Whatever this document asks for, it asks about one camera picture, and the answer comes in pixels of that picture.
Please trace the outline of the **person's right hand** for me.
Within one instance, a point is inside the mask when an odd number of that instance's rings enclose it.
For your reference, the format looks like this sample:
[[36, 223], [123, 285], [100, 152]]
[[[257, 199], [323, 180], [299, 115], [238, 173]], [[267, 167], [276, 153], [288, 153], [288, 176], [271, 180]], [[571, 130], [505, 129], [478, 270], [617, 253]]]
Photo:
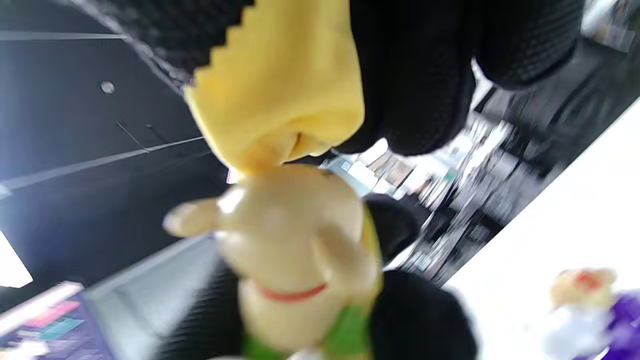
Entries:
[[[71, 0], [124, 35], [174, 91], [210, 64], [210, 49], [267, 0]], [[394, 153], [443, 147], [466, 123], [476, 88], [472, 61], [494, 84], [520, 90], [553, 75], [578, 48], [583, 0], [348, 0], [366, 116], [337, 150], [360, 153], [381, 138]]]

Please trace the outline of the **person's left hand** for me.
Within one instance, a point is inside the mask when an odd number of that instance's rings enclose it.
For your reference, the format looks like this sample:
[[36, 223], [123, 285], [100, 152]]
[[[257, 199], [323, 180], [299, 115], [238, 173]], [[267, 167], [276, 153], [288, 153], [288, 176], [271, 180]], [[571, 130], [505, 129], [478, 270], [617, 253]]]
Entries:
[[[416, 205], [387, 194], [364, 196], [386, 264], [419, 234]], [[245, 331], [238, 305], [238, 276], [224, 260], [185, 316], [155, 351], [153, 360], [238, 357]], [[402, 269], [384, 272], [384, 287], [369, 323], [376, 360], [475, 360], [478, 345], [461, 303], [450, 292]]]

